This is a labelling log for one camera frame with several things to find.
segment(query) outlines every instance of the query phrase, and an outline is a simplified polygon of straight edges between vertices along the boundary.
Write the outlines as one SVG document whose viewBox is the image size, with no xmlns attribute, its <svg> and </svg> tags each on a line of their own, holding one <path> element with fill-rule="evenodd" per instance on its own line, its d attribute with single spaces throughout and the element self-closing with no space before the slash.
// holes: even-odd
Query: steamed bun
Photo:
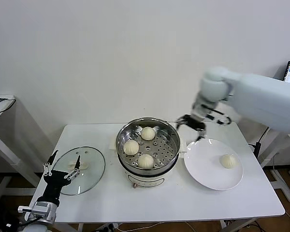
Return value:
<svg viewBox="0 0 290 232">
<path fill-rule="evenodd" d="M 133 156 L 139 151 L 139 144 L 136 141 L 130 140 L 124 144 L 124 152 L 128 156 Z"/>
<path fill-rule="evenodd" d="M 154 158 L 151 155 L 143 154 L 138 159 L 138 167 L 144 169 L 151 169 L 154 167 Z"/>
<path fill-rule="evenodd" d="M 152 140 L 155 136 L 156 132 L 151 127 L 144 127 L 141 131 L 141 137 L 145 140 Z"/>
<path fill-rule="evenodd" d="M 238 160 L 235 155 L 225 154 L 220 157 L 220 163 L 225 168 L 235 168 L 238 165 Z"/>
</svg>

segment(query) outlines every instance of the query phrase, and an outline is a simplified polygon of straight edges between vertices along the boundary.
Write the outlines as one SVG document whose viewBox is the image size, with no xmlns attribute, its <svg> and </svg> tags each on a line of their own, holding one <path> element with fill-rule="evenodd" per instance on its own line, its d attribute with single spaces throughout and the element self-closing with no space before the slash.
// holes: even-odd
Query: robotic arm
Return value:
<svg viewBox="0 0 290 232">
<path fill-rule="evenodd" d="M 205 135 L 205 118 L 218 124 L 229 124 L 216 120 L 213 112 L 222 102 L 237 113 L 276 131 L 290 133 L 290 83 L 255 74 L 230 72 L 221 67 L 207 71 L 201 80 L 201 90 L 192 106 L 191 115 L 178 119 L 177 126 L 186 124 Z"/>
<path fill-rule="evenodd" d="M 47 226 L 53 225 L 56 219 L 56 210 L 59 207 L 59 196 L 61 189 L 73 181 L 80 173 L 80 156 L 76 161 L 74 169 L 70 172 L 51 170 L 56 151 L 47 161 L 43 163 L 43 178 L 47 183 L 43 196 L 39 197 L 33 207 L 20 206 L 19 213 L 30 213 L 28 222 L 20 225 L 26 226 L 23 232 L 49 232 Z"/>
</svg>

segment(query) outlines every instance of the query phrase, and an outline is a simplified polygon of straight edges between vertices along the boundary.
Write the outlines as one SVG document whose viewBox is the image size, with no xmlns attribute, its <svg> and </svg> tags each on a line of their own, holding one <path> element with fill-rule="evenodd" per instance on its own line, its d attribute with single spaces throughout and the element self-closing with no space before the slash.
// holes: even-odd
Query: stainless steel steamer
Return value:
<svg viewBox="0 0 290 232">
<path fill-rule="evenodd" d="M 152 127 L 156 136 L 147 141 L 141 138 L 141 130 Z M 139 144 L 139 151 L 134 156 L 128 156 L 123 150 L 125 142 L 134 140 Z M 133 186 L 153 187 L 164 182 L 166 174 L 174 167 L 178 159 L 180 138 L 169 123 L 161 119 L 144 117 L 126 124 L 116 137 L 116 149 L 119 161 L 124 167 L 128 179 Z M 138 158 L 149 154 L 154 158 L 152 169 L 138 167 Z"/>
</svg>

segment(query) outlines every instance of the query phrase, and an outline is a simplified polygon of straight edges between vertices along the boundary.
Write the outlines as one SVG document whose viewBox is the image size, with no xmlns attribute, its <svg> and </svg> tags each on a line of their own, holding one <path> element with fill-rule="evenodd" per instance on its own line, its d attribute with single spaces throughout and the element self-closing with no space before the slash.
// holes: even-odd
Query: white table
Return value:
<svg viewBox="0 0 290 232">
<path fill-rule="evenodd" d="M 242 219 L 222 231 L 235 231 L 260 217 L 280 216 L 285 210 L 248 147 L 237 125 L 218 127 L 207 123 L 208 137 L 221 140 L 239 155 L 244 177 L 227 191 L 208 189 L 196 182 L 179 159 L 172 176 L 161 186 L 132 188 L 124 176 L 110 141 L 123 124 L 67 125 L 55 147 L 56 160 L 72 148 L 92 146 L 105 157 L 105 172 L 91 190 L 78 196 L 60 196 L 56 223 L 158 222 Z M 181 134 L 186 140 L 189 133 Z M 31 200 L 33 206 L 43 194 L 46 183 L 41 179 Z"/>
<path fill-rule="evenodd" d="M 0 98 L 7 98 L 7 99 L 14 99 L 13 95 L 0 95 Z M 0 102 L 0 111 L 7 109 L 13 101 L 2 101 Z M 33 172 L 33 170 L 26 165 L 1 139 L 0 139 L 0 156 L 4 158 L 12 168 L 14 168 L 17 172 L 19 172 L 24 178 L 26 178 L 32 185 L 37 187 L 40 178 Z M 10 177 L 5 177 L 3 181 L 0 184 L 0 196 L 1 195 L 9 195 L 11 190 L 13 191 L 13 195 L 15 195 L 15 191 L 20 189 L 9 189 L 5 188 L 6 185 L 10 181 Z M 19 192 L 21 192 L 23 195 L 26 190 L 22 189 Z"/>
</svg>

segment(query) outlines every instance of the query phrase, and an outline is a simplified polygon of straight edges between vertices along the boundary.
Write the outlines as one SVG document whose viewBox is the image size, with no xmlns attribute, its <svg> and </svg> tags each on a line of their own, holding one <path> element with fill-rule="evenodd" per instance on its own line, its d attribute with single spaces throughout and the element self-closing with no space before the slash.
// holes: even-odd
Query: floor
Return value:
<svg viewBox="0 0 290 232">
<path fill-rule="evenodd" d="M 290 187 L 290 175 L 288 174 L 288 169 L 280 169 L 280 174 L 283 176 L 284 180 Z M 274 180 L 269 170 L 265 171 L 267 177 L 270 181 Z M 31 184 L 28 183 L 22 177 L 13 177 L 8 185 L 9 188 L 31 188 Z M 276 193 L 284 205 L 286 211 L 290 214 L 290 203 L 285 198 L 281 190 L 276 190 Z M 16 197 L 16 196 L 3 196 L 1 198 L 6 207 L 15 215 L 21 216 L 17 212 L 19 205 L 29 205 L 31 197 Z M 265 232 L 290 232 L 290 218 L 287 215 L 281 217 L 268 217 L 260 218 L 257 220 L 260 226 Z M 155 223 L 128 223 L 120 225 L 121 230 L 131 230 L 140 227 L 146 227 L 154 225 Z M 220 227 L 219 221 L 206 221 L 206 222 L 189 222 L 189 224 L 195 229 L 196 232 L 218 232 Z M 98 228 L 101 224 L 85 224 L 83 231 L 91 232 Z M 171 222 L 163 223 L 152 228 L 143 229 L 142 232 L 192 232 L 192 229 L 184 222 Z M 260 232 L 260 229 L 256 226 L 250 226 L 249 228 L 242 228 L 240 232 Z"/>
</svg>

